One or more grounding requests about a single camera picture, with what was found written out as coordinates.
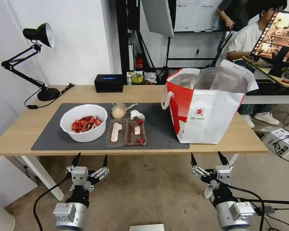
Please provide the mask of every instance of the black desk lamp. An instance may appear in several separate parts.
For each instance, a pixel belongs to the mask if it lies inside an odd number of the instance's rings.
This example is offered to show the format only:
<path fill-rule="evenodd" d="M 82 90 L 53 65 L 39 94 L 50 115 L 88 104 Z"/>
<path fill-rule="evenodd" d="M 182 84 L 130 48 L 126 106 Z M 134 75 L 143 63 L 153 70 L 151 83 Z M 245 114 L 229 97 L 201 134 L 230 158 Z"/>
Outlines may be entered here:
<path fill-rule="evenodd" d="M 38 40 L 41 41 L 46 46 L 54 47 L 55 40 L 54 40 L 54 36 L 53 36 L 50 25 L 48 23 L 43 23 L 37 29 L 25 28 L 22 33 L 26 39 L 31 40 L 33 45 L 30 48 L 28 48 L 27 50 L 14 56 L 13 58 L 6 60 L 6 61 L 3 61 L 1 63 L 2 67 L 13 72 L 14 74 L 16 74 L 18 76 L 24 78 L 25 80 L 29 81 L 30 83 L 33 83 L 34 85 L 38 86 L 41 89 L 41 91 L 38 93 L 38 99 L 39 100 L 49 101 L 49 100 L 57 99 L 60 95 L 60 92 L 58 89 L 48 88 L 45 86 L 45 83 L 37 81 L 33 78 L 30 78 L 30 77 L 26 76 L 25 74 L 19 72 L 18 70 L 14 69 L 14 66 L 16 66 L 17 64 L 22 63 L 23 61 L 27 60 L 28 58 L 36 55 L 37 53 L 39 53 L 41 51 L 42 45 L 37 43 Z M 28 55 L 25 58 L 16 59 L 17 57 L 25 54 L 26 52 L 28 52 L 32 49 L 35 50 L 34 53 Z"/>

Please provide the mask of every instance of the gray mat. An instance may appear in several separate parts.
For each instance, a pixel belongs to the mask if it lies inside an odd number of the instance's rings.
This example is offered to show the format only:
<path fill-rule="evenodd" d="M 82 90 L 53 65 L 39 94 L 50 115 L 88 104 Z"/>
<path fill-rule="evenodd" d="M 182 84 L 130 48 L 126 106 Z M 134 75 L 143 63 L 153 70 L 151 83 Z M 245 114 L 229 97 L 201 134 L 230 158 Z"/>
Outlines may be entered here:
<path fill-rule="evenodd" d="M 73 107 L 82 104 L 65 103 L 61 104 L 54 116 L 51 118 L 35 144 L 32 150 L 138 150 L 138 149 L 188 149 L 189 144 L 179 143 L 172 125 L 169 110 L 163 110 L 159 103 L 140 103 L 133 109 L 145 115 L 145 131 L 147 144 L 144 146 L 123 146 L 120 148 L 106 148 L 106 137 L 109 130 L 110 121 L 112 120 L 110 103 L 97 104 L 106 109 L 108 118 L 106 121 L 106 130 L 104 134 L 91 142 L 80 143 L 74 141 L 60 127 L 60 120 L 64 113 Z"/>

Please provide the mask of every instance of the shopping bag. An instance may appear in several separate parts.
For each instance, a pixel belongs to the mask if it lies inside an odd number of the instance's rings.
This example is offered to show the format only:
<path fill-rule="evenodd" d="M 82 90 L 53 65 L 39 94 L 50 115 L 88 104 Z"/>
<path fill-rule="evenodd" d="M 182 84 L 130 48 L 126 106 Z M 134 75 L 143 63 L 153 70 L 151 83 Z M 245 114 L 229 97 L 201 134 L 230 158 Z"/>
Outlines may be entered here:
<path fill-rule="evenodd" d="M 217 68 L 183 68 L 169 76 L 161 106 L 170 105 L 180 143 L 218 144 L 245 94 L 255 89 L 251 71 L 223 60 Z"/>

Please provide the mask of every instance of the whiteboard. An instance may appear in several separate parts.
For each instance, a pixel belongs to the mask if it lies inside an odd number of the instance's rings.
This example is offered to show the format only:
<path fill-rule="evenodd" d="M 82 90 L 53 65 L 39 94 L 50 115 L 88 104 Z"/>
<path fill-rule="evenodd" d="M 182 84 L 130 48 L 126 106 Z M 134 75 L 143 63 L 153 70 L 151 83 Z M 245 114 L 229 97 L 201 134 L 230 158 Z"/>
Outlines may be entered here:
<path fill-rule="evenodd" d="M 222 0 L 177 0 L 174 32 L 219 30 L 217 8 Z"/>

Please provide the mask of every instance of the white bowl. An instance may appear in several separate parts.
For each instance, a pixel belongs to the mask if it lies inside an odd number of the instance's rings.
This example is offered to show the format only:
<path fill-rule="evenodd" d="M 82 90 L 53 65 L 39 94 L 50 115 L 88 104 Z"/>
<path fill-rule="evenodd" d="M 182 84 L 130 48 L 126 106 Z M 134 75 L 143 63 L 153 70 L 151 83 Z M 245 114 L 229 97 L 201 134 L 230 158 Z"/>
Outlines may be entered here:
<path fill-rule="evenodd" d="M 92 128 L 87 132 L 75 133 L 72 131 L 72 124 L 85 116 L 98 116 L 103 122 L 100 126 Z M 95 104 L 84 104 L 67 111 L 60 120 L 60 127 L 70 135 L 73 140 L 78 142 L 90 142 L 99 138 L 106 129 L 107 111 Z"/>

